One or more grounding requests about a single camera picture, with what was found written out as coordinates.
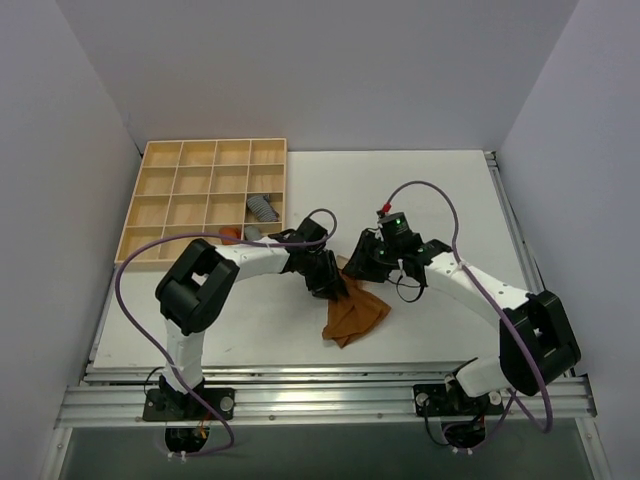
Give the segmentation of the brown underwear cream waistband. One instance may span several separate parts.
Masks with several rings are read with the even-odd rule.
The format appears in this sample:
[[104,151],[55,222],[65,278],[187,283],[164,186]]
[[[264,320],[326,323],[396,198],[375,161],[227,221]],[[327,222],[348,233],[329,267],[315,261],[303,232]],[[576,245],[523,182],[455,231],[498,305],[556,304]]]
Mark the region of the brown underwear cream waistband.
[[391,306],[366,290],[363,281],[342,272],[347,261],[346,257],[337,256],[339,273],[349,296],[328,301],[327,323],[322,331],[322,338],[335,342],[339,348],[371,333],[391,312]]

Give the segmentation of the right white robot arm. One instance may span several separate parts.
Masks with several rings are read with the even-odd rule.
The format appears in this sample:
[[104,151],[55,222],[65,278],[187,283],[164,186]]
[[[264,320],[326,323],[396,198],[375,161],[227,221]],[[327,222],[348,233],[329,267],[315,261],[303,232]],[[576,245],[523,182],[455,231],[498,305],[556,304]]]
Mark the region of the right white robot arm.
[[507,388],[533,396],[540,383],[549,384],[581,360],[556,294],[535,294],[500,281],[458,259],[440,240],[424,243],[415,234],[405,244],[388,243],[365,230],[343,269],[351,278],[374,283],[384,282],[393,271],[415,280],[421,290],[431,287],[448,295],[497,332],[498,353],[463,364],[445,386],[445,403],[455,412],[467,412],[481,396]]

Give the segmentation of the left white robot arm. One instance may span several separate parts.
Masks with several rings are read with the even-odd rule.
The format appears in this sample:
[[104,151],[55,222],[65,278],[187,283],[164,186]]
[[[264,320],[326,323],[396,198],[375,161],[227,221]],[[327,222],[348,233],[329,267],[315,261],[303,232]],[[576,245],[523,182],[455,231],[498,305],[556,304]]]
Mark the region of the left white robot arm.
[[160,388],[165,405],[179,419],[194,417],[202,405],[204,332],[218,318],[235,283],[265,274],[298,273],[317,298],[339,300],[348,292],[335,255],[321,241],[327,230],[307,218],[300,226],[249,245],[189,243],[156,288],[165,318],[170,359]]

